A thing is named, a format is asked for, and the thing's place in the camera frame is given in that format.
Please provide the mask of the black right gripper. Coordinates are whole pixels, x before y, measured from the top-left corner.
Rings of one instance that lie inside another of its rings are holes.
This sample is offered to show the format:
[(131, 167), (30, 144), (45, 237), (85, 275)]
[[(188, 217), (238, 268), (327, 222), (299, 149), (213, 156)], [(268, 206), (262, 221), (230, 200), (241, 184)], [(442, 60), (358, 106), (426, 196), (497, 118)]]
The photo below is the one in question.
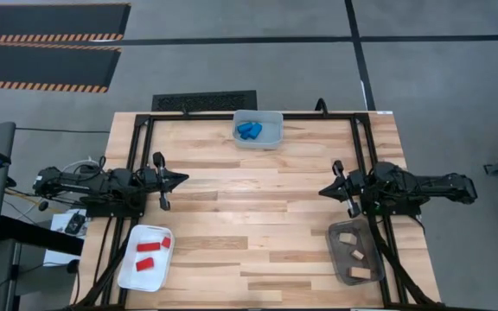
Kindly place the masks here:
[(363, 203), (358, 204), (354, 197), (361, 197), (366, 187), (365, 177), (360, 170), (346, 173), (341, 160), (335, 160), (333, 163), (333, 173), (335, 180), (329, 186), (320, 190), (322, 197), (348, 204), (348, 216), (356, 218), (359, 215), (372, 216), (373, 210), (370, 207), (364, 207)]

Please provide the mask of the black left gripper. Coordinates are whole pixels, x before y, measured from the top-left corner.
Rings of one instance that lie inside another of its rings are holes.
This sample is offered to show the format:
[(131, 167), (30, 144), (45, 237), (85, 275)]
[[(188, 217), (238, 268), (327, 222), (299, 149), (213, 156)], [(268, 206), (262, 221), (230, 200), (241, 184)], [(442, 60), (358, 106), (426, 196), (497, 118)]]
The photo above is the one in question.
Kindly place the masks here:
[(153, 154), (155, 168), (143, 168), (141, 180), (146, 193), (160, 193), (159, 204), (164, 211), (170, 210), (168, 193), (185, 182), (189, 175), (169, 171), (165, 167), (165, 158), (161, 152)]

